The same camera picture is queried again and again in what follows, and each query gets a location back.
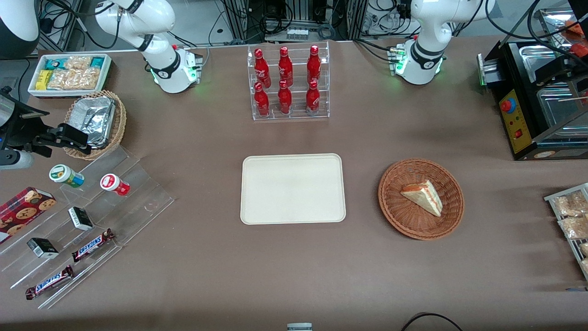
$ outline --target red switch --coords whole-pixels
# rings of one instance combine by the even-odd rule
[[[513,107],[513,104],[512,104],[512,102],[510,102],[510,100],[503,101],[503,102],[500,104],[500,110],[502,110],[502,111],[504,111],[504,112],[508,112],[508,111],[510,111],[510,109],[511,109],[512,107]]]

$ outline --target aluminum foil container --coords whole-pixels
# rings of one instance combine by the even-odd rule
[[[78,100],[69,117],[69,125],[88,135],[88,145],[92,149],[102,149],[108,145],[116,102],[109,97]]]

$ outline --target acrylic bottle rack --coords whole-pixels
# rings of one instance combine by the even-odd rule
[[[320,92],[320,106],[316,115],[310,116],[306,113],[306,92],[308,91],[308,81],[306,78],[306,63],[310,56],[310,46],[319,47],[320,58],[320,79],[318,81],[318,90]],[[284,115],[280,111],[278,100],[278,91],[280,89],[280,74],[278,71],[278,62],[280,61],[280,47],[282,45],[263,44],[248,48],[247,69],[249,73],[249,93],[251,95],[251,109],[254,120],[293,120],[293,119],[313,119],[326,118],[330,116],[330,75],[329,75],[329,44],[328,42],[316,43],[296,43],[287,44],[288,53],[292,60],[294,70],[294,84],[290,87],[292,92],[292,112]],[[257,81],[255,76],[255,57],[253,51],[260,48],[263,51],[263,57],[269,65],[269,76],[272,79],[272,85],[265,90],[269,97],[269,116],[261,117],[255,107],[255,90],[253,85]]]

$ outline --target clear acrylic display stand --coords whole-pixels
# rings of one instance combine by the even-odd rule
[[[306,92],[308,91],[308,82],[306,78],[306,63],[310,56],[310,46],[319,47],[320,58],[320,79],[318,90],[320,92],[320,107],[316,115],[310,116],[306,113]],[[272,79],[272,85],[265,92],[269,97],[269,116],[261,117],[255,107],[255,90],[253,85],[257,81],[255,75],[255,57],[253,51],[260,48],[263,51],[263,57],[269,65],[269,76]],[[290,87],[292,92],[292,112],[284,115],[280,111],[278,100],[278,91],[280,90],[280,74],[278,62],[280,61],[280,45],[263,44],[256,47],[248,48],[247,69],[249,73],[249,93],[251,95],[251,109],[254,120],[291,120],[291,119],[313,119],[325,118],[330,116],[330,75],[329,75],[329,44],[328,42],[300,43],[289,44],[288,53],[292,59],[294,69],[294,84]]]
[[[0,267],[11,288],[25,292],[71,264],[75,277],[44,291],[32,302],[41,308],[52,307],[81,281],[120,251],[139,231],[173,203],[173,198],[141,167],[139,160],[118,147],[90,163],[82,171],[79,188],[62,185],[54,193],[57,204],[0,246]],[[130,192],[121,197],[100,188],[103,175],[114,173],[129,183]],[[93,223],[90,231],[78,230],[69,218],[69,208],[84,208]],[[71,253],[110,228],[116,236],[85,259],[74,264]],[[54,259],[37,257],[26,242],[46,238],[59,255]]]

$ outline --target snack box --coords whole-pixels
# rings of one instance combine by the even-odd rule
[[[100,68],[100,75],[98,76],[98,83],[94,90],[37,90],[36,89],[36,82],[39,78],[39,74],[41,74],[42,70],[45,70],[45,65],[47,60],[55,60],[55,59],[62,59],[67,58],[70,56],[77,56],[77,57],[103,57],[104,62],[102,63],[102,67]],[[29,84],[28,91],[31,95],[44,99],[44,98],[77,98],[82,95],[87,95],[92,92],[102,91],[104,85],[106,84],[106,78],[108,77],[108,71],[111,65],[111,58],[106,53],[61,53],[61,54],[51,54],[51,55],[43,55],[39,58],[39,62],[35,68],[35,73],[33,74],[33,78],[31,79],[31,83]]]
[[[17,234],[27,224],[53,207],[55,198],[37,188],[27,187],[0,206],[0,244]]]

